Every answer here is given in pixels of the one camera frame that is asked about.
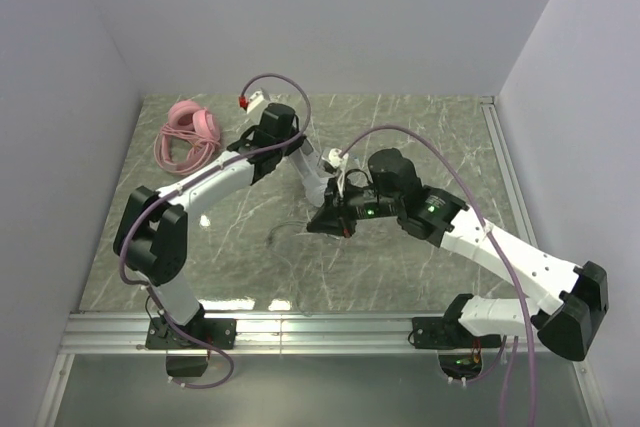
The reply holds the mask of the pink headphones with cable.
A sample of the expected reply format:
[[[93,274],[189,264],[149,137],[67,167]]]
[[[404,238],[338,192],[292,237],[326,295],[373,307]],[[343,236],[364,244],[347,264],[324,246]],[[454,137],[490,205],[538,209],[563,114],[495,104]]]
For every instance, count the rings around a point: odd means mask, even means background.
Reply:
[[[171,145],[185,142],[186,158],[174,161]],[[221,128],[216,117],[193,100],[176,102],[168,111],[167,122],[154,141],[154,158],[165,172],[188,176],[204,167],[221,146]]]

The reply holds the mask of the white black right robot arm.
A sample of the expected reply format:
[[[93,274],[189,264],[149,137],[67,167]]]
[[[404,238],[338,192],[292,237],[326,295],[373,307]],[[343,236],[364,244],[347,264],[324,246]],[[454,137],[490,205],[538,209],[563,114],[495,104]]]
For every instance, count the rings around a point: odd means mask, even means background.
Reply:
[[[348,156],[331,149],[320,160],[330,177],[311,233],[350,238],[358,222],[394,218],[409,236],[460,255],[509,282],[515,299],[463,293],[439,317],[416,317],[409,342],[417,349],[497,348],[506,337],[534,335],[552,353],[582,361],[609,309],[606,271],[556,258],[477,216],[451,193],[427,186],[395,148],[374,153],[369,181],[353,184]]]

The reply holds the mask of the white headphones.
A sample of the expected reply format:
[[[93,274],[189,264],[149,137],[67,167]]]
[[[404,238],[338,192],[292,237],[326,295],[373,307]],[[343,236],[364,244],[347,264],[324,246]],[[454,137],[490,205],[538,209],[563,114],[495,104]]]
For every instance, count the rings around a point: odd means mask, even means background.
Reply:
[[[314,148],[306,136],[306,129],[312,121],[311,102],[305,92],[301,93],[305,110],[300,125],[297,127],[299,137],[288,147],[288,161],[301,181],[305,198],[313,207],[321,207],[324,195],[332,174],[319,167],[321,154]]]

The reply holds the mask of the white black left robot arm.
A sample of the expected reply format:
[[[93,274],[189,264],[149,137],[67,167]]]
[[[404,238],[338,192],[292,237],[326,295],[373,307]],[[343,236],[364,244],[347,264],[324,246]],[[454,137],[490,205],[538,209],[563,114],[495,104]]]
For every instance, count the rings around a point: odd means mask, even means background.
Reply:
[[[269,103],[258,123],[209,166],[166,188],[139,187],[129,196],[113,244],[119,275],[145,288],[175,336],[202,347],[212,338],[204,307],[182,273],[190,221],[272,173],[305,140],[294,109]]]

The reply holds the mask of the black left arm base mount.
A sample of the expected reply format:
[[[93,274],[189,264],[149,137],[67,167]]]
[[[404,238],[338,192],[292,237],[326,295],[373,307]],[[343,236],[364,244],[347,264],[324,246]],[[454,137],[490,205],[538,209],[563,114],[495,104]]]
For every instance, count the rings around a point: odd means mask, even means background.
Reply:
[[[221,351],[234,348],[237,320],[197,315],[179,329],[197,342],[180,335],[163,316],[152,317],[144,347],[166,353],[165,368],[169,376],[195,379],[206,372],[212,347]]]

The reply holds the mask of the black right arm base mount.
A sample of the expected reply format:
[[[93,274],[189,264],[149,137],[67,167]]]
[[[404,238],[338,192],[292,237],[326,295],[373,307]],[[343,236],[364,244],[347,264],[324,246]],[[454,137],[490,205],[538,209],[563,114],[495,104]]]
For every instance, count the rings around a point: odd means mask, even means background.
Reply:
[[[413,317],[411,324],[407,341],[417,350],[435,351],[439,369],[450,384],[467,386],[481,380],[497,366],[506,346],[504,336],[476,337],[444,317]],[[484,348],[498,350],[487,368],[483,364]]]

